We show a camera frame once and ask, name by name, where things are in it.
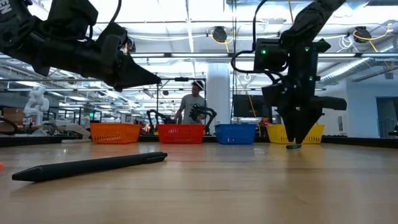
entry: basket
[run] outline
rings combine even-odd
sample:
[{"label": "basket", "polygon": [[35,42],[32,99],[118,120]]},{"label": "basket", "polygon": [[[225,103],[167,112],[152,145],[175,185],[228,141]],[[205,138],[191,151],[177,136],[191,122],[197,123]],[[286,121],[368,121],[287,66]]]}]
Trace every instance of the basket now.
[{"label": "basket", "polygon": [[[305,137],[303,144],[320,144],[323,136],[323,128],[325,125],[314,125]],[[267,126],[269,140],[277,144],[295,144],[289,142],[286,136],[285,126],[283,124],[274,124]]]},{"label": "basket", "polygon": [[220,144],[253,144],[255,124],[218,124],[216,137]]},{"label": "basket", "polygon": [[141,125],[124,123],[91,123],[91,138],[97,144],[127,144],[138,141]]},{"label": "basket", "polygon": [[157,128],[161,143],[177,144],[200,144],[204,130],[204,124],[160,124]]}]

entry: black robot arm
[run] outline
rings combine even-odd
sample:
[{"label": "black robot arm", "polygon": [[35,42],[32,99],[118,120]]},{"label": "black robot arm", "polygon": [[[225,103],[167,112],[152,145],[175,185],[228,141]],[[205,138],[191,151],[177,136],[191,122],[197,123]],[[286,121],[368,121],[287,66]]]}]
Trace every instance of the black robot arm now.
[{"label": "black robot arm", "polygon": [[[256,12],[266,2],[261,1]],[[284,120],[287,139],[301,144],[312,126],[323,114],[323,108],[345,110],[344,99],[315,96],[318,53],[326,52],[330,44],[323,39],[313,43],[327,20],[345,0],[316,0],[304,8],[296,17],[292,27],[283,32],[280,39],[255,38],[253,20],[253,46],[251,51],[237,53],[232,67],[238,72],[265,73],[273,85],[262,88],[268,106],[276,106]],[[235,58],[242,53],[255,52],[254,70],[242,71],[235,66]],[[288,69],[287,75],[280,72]]]},{"label": "black robot arm", "polygon": [[149,111],[147,111],[147,115],[148,115],[148,119],[149,119],[149,127],[150,127],[151,132],[154,132],[154,130],[155,130],[152,119],[150,118],[151,113],[155,114],[156,126],[159,125],[159,117],[163,120],[164,124],[175,124],[175,121],[173,119],[171,119],[170,116],[166,116],[162,113],[157,112],[156,110],[149,110]]},{"label": "black robot arm", "polygon": [[114,22],[121,7],[96,41],[92,40],[98,11],[89,0],[53,0],[48,19],[32,16],[31,0],[2,0],[0,52],[31,64],[47,76],[50,67],[103,80],[115,90],[160,83],[120,49],[127,30]]},{"label": "black robot arm", "polygon": [[195,104],[192,106],[189,116],[194,121],[196,121],[198,119],[198,116],[202,115],[202,114],[209,116],[209,120],[205,125],[205,133],[206,133],[206,135],[209,135],[210,134],[210,124],[211,124],[211,122],[213,122],[214,118],[217,116],[217,112],[215,112],[211,108],[207,108],[207,107]]}]

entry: black marker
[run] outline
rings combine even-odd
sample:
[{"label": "black marker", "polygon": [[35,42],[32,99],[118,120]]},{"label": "black marker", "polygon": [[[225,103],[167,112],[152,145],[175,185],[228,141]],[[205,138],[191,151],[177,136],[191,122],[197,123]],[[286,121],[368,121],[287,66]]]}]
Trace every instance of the black marker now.
[{"label": "black marker", "polygon": [[286,149],[300,149],[301,145],[287,145]]},{"label": "black marker", "polygon": [[76,175],[101,172],[128,166],[162,162],[167,153],[151,152],[132,156],[118,156],[85,161],[63,162],[35,166],[12,175],[13,180],[42,182]]}]

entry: table surface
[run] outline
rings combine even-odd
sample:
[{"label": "table surface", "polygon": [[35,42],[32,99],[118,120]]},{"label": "table surface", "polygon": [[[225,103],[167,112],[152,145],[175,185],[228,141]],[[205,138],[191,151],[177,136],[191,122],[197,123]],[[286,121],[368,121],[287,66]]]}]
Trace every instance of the table surface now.
[{"label": "table surface", "polygon": [[[164,151],[165,162],[53,180],[11,174]],[[398,150],[334,144],[50,144],[0,148],[0,223],[397,223]]]}]

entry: man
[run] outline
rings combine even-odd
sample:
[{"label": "man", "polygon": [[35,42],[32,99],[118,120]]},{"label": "man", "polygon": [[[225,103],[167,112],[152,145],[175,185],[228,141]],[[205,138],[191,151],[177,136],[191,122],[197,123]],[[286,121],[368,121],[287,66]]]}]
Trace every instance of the man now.
[{"label": "man", "polygon": [[201,121],[206,117],[205,115],[198,116],[197,120],[194,121],[191,117],[189,117],[189,114],[193,105],[199,104],[201,106],[205,106],[205,99],[199,95],[199,92],[202,91],[202,89],[203,83],[201,81],[192,83],[192,94],[185,95],[182,98],[180,109],[175,114],[174,120],[177,120],[184,110],[182,124],[201,124]]}]

